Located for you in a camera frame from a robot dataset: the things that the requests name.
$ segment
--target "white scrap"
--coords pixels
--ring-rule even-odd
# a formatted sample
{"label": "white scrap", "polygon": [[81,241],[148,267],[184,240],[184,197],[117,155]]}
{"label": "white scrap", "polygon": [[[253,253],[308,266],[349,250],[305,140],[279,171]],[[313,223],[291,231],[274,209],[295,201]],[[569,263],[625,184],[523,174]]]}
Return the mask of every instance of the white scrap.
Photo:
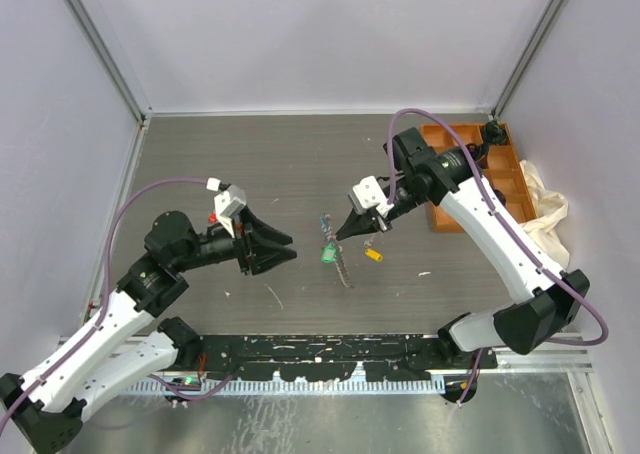
{"label": "white scrap", "polygon": [[278,297],[278,295],[276,294],[276,291],[274,291],[273,289],[271,289],[271,287],[269,287],[269,284],[267,284],[266,282],[264,283],[265,287],[267,289],[269,289],[269,291],[271,291],[271,294],[273,294],[273,297],[276,298],[276,301],[278,301],[278,304],[280,304],[280,309],[284,309],[284,306],[282,305],[282,302],[280,302],[280,298]]}

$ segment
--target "robotic arm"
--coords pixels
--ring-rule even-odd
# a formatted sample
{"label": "robotic arm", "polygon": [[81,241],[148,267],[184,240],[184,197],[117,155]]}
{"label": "robotic arm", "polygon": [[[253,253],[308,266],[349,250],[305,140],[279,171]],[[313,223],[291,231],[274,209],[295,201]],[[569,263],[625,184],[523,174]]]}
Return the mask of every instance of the robotic arm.
{"label": "robotic arm", "polygon": [[200,336],[180,318],[172,318],[138,346],[110,359],[186,291],[189,285],[181,273],[236,259],[244,274],[255,275],[296,258],[296,252],[285,247],[292,238],[260,221],[241,189],[225,186],[214,204],[215,222],[201,234],[184,213],[161,214],[144,239],[146,254],[118,281],[108,304],[40,365],[22,376],[0,378],[0,399],[9,408],[29,386],[43,380],[51,365],[81,344],[12,416],[36,452],[58,452],[122,390],[153,372],[191,365],[203,352]]}
{"label": "robotic arm", "polygon": [[[488,312],[464,314],[441,328],[440,350],[446,358],[454,358],[461,351],[498,345],[528,354],[573,320],[579,303],[543,271],[562,279],[582,297],[589,288],[588,279],[580,270],[564,272],[542,252],[482,177],[486,192],[496,201],[490,208],[460,148],[437,154],[415,128],[396,135],[392,146],[385,145],[385,149],[389,147],[401,174],[392,203],[387,202],[389,187],[382,189],[374,176],[363,179],[349,192],[353,210],[338,230],[337,240],[387,231],[394,219],[425,202],[433,202],[471,236],[498,271],[513,300],[510,305]],[[516,239],[501,221],[515,232]],[[525,255],[521,244],[536,257]]]}

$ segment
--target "gray floor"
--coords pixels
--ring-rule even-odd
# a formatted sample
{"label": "gray floor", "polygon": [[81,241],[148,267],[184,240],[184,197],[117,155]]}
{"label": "gray floor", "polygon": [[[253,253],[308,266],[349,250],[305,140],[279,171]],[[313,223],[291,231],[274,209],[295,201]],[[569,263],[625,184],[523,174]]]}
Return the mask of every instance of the gray floor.
{"label": "gray floor", "polygon": [[[431,232],[424,208],[375,242],[381,263],[364,256],[365,238],[344,243],[355,289],[344,288],[334,267],[320,262],[319,214],[329,212],[339,227],[350,210],[349,187],[388,173],[381,148],[388,121],[383,115],[154,119],[135,188],[172,176],[233,182],[245,189],[257,216],[293,236],[298,251],[297,260],[257,277],[240,275],[232,262],[188,273],[190,290],[166,315],[181,316],[203,334],[433,333],[463,312],[507,302],[500,279],[467,235]],[[421,122],[407,119],[404,126]],[[197,186],[147,194],[124,220],[114,275],[143,253],[143,237],[158,214],[183,210],[201,230],[211,208],[210,193]]]}
{"label": "gray floor", "polygon": [[158,397],[120,396],[66,452],[588,453],[578,419],[564,374],[487,374],[463,409],[439,396],[369,395],[215,397],[174,411]]}

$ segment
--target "white cloth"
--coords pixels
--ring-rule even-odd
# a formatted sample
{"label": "white cloth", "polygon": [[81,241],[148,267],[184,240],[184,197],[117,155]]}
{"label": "white cloth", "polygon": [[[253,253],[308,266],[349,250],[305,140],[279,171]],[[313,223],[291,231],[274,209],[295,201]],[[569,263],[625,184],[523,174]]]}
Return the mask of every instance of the white cloth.
{"label": "white cloth", "polygon": [[565,269],[569,266],[569,251],[562,245],[554,228],[567,217],[569,202],[559,192],[545,189],[538,169],[529,161],[520,161],[537,219],[521,224],[524,231],[547,255]]}

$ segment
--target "green tag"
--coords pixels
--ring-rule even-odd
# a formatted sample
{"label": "green tag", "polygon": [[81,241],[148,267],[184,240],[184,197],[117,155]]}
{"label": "green tag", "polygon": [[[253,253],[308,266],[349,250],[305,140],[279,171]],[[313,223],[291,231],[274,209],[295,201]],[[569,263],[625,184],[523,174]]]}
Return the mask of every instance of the green tag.
{"label": "green tag", "polygon": [[336,248],[329,244],[322,250],[322,262],[329,264],[336,258]]}

